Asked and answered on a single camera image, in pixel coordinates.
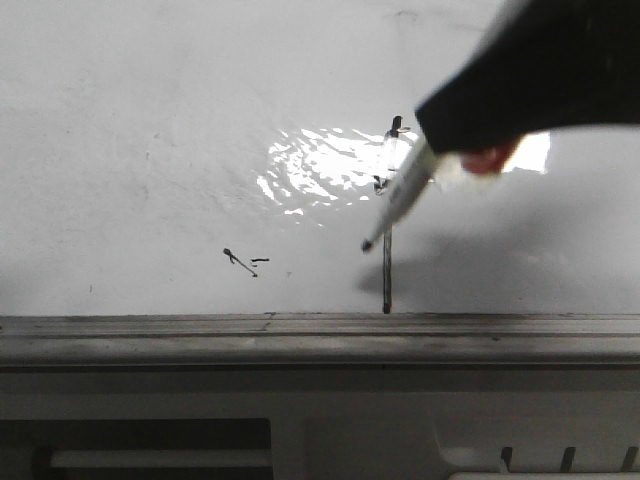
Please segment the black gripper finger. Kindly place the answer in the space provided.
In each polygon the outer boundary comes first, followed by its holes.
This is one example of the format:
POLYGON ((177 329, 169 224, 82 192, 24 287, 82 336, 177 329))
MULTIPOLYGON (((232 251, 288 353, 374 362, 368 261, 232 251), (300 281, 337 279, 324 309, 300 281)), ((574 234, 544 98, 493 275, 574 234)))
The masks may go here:
POLYGON ((638 2, 507 2, 482 47, 416 117, 436 153, 638 123, 638 2))

